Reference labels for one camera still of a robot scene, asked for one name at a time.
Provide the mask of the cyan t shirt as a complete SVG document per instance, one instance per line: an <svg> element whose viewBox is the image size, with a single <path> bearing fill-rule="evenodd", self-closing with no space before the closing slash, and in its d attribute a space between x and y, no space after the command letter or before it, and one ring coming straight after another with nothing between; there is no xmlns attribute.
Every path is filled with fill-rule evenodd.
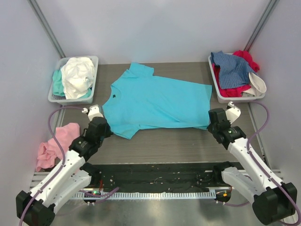
<svg viewBox="0 0 301 226"><path fill-rule="evenodd" d="M209 125L212 86L154 75L154 68L131 63L111 84L103 113L114 134L131 139L143 129Z"/></svg>

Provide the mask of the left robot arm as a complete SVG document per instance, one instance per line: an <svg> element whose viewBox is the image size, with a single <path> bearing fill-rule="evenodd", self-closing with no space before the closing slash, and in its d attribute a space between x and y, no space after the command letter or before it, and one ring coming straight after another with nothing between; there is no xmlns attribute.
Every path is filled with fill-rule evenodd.
<svg viewBox="0 0 301 226"><path fill-rule="evenodd" d="M94 117L84 134L74 139L63 159L29 192L21 191L16 197L19 224L49 226L60 208L80 189L97 185L100 170L88 160L112 135L104 117Z"/></svg>

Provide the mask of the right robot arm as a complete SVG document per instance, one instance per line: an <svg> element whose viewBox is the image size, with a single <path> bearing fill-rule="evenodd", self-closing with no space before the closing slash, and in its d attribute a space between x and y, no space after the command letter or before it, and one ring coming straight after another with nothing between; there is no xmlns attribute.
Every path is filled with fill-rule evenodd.
<svg viewBox="0 0 301 226"><path fill-rule="evenodd" d="M258 220L269 225L284 218L300 215L296 205L297 189L284 183L253 150L240 127L233 127L240 110L229 107L209 110L208 131L239 161L247 175L243 175L228 162L220 166L219 175L224 183L234 187L252 206Z"/></svg>

